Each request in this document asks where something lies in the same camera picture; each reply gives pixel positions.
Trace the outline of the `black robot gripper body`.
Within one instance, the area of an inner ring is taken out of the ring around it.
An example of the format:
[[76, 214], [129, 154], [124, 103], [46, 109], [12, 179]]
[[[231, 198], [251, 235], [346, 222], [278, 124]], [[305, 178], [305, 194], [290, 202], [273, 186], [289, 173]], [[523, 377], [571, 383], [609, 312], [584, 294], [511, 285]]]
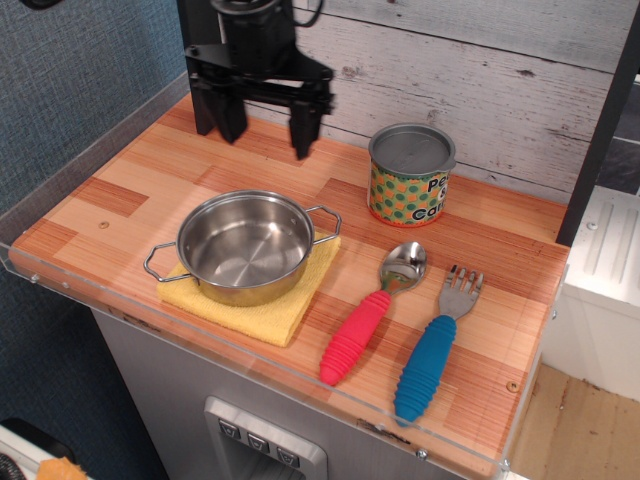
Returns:
[[194, 86], [204, 92], [235, 94], [290, 108], [294, 102], [332, 110], [333, 71], [304, 55], [296, 30], [309, 28], [320, 12], [300, 23], [290, 1], [213, 1], [221, 23], [222, 43], [203, 47], [195, 58]]

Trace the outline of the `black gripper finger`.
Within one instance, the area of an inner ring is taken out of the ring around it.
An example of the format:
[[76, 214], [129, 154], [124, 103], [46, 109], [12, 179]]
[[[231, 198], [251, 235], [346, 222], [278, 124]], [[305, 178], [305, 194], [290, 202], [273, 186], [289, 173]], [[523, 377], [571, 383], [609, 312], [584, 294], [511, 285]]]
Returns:
[[222, 137], [235, 143], [247, 128], [244, 100], [230, 93], [211, 92], [208, 100], [209, 114]]
[[309, 156], [309, 150], [319, 135], [322, 111], [307, 102], [294, 102], [290, 106], [289, 130], [291, 145], [298, 160]]

